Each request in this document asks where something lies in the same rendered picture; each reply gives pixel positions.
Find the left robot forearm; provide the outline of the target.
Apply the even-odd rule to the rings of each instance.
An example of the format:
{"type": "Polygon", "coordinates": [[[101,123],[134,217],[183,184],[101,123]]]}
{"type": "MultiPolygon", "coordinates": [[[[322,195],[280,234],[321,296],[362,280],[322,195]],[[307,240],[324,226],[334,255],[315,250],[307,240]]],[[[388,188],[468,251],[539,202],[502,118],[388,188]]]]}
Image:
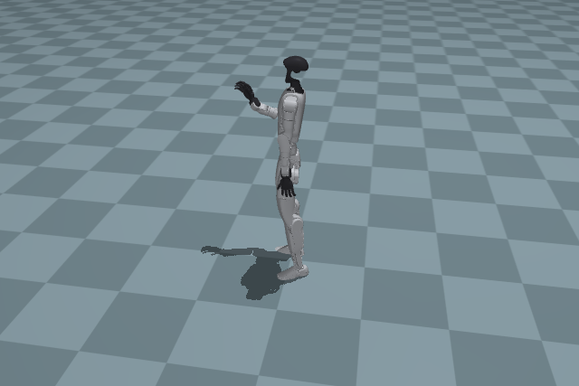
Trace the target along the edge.
{"type": "Polygon", "coordinates": [[[290,152],[292,151],[292,147],[290,146],[290,142],[287,136],[280,135],[278,137],[279,143],[279,151],[280,151],[280,167],[281,167],[281,174],[282,175],[290,175],[290,152]]]}

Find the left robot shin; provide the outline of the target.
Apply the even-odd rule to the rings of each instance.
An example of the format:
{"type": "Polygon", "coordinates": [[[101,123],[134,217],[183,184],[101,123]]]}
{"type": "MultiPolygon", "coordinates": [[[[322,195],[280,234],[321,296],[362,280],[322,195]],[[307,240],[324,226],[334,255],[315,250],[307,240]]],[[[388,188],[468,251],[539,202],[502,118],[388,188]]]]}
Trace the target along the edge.
{"type": "Polygon", "coordinates": [[[285,224],[285,231],[294,268],[296,267],[296,270],[302,269],[302,249],[304,248],[303,221],[294,219],[290,229],[285,224]]]}

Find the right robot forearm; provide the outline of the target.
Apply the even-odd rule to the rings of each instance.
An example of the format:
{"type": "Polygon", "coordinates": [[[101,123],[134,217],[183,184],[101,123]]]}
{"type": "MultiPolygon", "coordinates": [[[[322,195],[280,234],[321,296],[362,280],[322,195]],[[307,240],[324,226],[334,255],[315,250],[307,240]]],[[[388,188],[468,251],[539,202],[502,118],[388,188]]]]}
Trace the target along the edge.
{"type": "Polygon", "coordinates": [[[269,116],[273,119],[277,118],[277,116],[278,116],[278,109],[277,108],[272,108],[272,107],[267,106],[267,105],[262,104],[262,103],[259,107],[257,107],[254,104],[254,102],[252,102],[251,108],[252,108],[252,110],[259,112],[260,114],[265,115],[265,116],[269,116]]]}

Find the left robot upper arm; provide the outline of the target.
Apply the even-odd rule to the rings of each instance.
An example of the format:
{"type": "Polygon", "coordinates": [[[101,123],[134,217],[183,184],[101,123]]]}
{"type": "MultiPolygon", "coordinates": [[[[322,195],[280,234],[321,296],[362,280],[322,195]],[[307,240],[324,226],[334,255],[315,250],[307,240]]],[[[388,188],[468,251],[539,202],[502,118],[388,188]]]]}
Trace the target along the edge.
{"type": "MultiPolygon", "coordinates": [[[[279,134],[279,136],[280,135],[287,136],[289,139],[289,142],[291,141],[292,136],[293,136],[294,121],[295,121],[295,116],[296,116],[297,110],[298,110],[298,101],[297,101],[296,97],[288,96],[283,100],[282,126],[284,128],[284,131],[281,132],[279,134]]],[[[278,141],[278,138],[277,138],[277,141],[278,141]]]]}

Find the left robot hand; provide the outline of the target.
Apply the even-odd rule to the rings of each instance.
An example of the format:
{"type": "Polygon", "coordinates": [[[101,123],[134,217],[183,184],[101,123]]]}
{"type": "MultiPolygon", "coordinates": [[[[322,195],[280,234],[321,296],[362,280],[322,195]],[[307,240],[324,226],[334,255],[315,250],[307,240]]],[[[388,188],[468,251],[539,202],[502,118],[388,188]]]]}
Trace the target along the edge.
{"type": "Polygon", "coordinates": [[[277,190],[279,190],[279,189],[281,188],[281,195],[283,196],[284,191],[285,191],[285,196],[286,196],[286,197],[288,197],[288,193],[289,193],[289,197],[292,197],[292,195],[293,195],[293,196],[296,196],[296,194],[294,193],[294,190],[293,190],[293,183],[292,183],[292,181],[290,180],[290,178],[291,178],[291,168],[289,168],[289,176],[282,176],[282,174],[281,174],[281,169],[280,169],[280,177],[281,177],[282,179],[280,180],[280,184],[278,185],[277,190]],[[291,193],[290,193],[290,189],[291,189],[292,195],[291,195],[291,193]],[[288,193],[287,193],[287,190],[288,190],[288,193]]]}

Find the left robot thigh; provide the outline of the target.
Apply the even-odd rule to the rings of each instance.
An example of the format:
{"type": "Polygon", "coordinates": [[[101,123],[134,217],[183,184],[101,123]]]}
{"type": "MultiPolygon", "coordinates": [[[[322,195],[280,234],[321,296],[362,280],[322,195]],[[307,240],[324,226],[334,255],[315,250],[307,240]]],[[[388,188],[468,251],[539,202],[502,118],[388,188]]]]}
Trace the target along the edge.
{"type": "MultiPolygon", "coordinates": [[[[290,180],[292,181],[293,184],[298,184],[298,182],[299,182],[299,169],[297,169],[297,167],[295,166],[294,163],[290,164],[290,168],[291,168],[290,180]]],[[[283,175],[283,176],[286,176],[286,175],[283,175]]],[[[281,179],[282,178],[280,177],[280,174],[279,174],[277,187],[280,184],[281,179]]],[[[294,190],[294,188],[293,188],[293,190],[294,190]]],[[[287,193],[288,193],[288,190],[287,190],[287,193]]],[[[291,189],[290,189],[290,193],[292,195],[291,189]]],[[[277,190],[276,199],[277,199],[277,205],[278,205],[278,209],[280,212],[280,216],[281,216],[282,220],[284,221],[284,223],[288,226],[289,229],[291,228],[291,224],[293,223],[294,219],[301,219],[302,220],[302,218],[300,216],[298,216],[297,214],[293,214],[294,213],[294,207],[295,207],[295,196],[292,195],[292,197],[289,197],[289,193],[288,193],[288,197],[286,197],[285,191],[284,191],[284,194],[282,196],[281,195],[281,188],[280,188],[279,190],[277,190]]]]}

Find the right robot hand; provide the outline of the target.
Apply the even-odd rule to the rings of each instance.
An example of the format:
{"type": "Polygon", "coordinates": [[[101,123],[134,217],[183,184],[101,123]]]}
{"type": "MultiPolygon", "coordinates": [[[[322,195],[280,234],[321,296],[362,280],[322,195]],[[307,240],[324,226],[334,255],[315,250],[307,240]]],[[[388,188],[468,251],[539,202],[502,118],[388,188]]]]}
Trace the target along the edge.
{"type": "Polygon", "coordinates": [[[234,89],[240,90],[243,93],[243,95],[250,101],[249,102],[250,105],[252,104],[252,102],[254,102],[254,104],[257,107],[259,107],[261,105],[261,103],[258,101],[258,99],[254,97],[254,93],[253,93],[252,88],[249,84],[245,83],[244,81],[239,81],[235,84],[236,84],[235,85],[236,88],[234,88],[234,89]],[[238,88],[237,86],[240,88],[238,88]]]}

